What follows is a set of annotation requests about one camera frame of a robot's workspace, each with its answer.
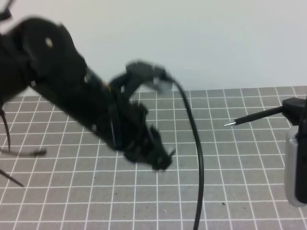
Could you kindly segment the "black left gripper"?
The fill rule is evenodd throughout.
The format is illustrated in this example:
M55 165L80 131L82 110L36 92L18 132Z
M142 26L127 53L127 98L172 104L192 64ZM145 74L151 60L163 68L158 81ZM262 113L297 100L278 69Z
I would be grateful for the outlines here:
M147 124L148 109L138 101L131 102L120 92L113 96L109 108L111 139L108 145L123 152L130 162L148 164L155 171L166 170L172 164L175 150L168 152L158 130Z

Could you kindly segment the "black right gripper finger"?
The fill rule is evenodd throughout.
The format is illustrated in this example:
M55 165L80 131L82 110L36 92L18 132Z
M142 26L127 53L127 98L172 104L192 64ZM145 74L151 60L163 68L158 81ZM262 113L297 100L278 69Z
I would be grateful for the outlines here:
M305 99L292 97L282 101L282 114L293 126L299 125L305 108Z

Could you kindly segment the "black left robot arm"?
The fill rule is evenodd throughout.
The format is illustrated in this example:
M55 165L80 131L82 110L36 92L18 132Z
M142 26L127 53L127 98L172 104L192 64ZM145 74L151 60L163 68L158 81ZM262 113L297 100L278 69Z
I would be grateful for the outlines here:
M68 30L28 18L0 36L0 101L30 87L133 163L165 170L172 163L147 108L130 97L142 84L158 87L163 68L134 61L105 83L86 64Z

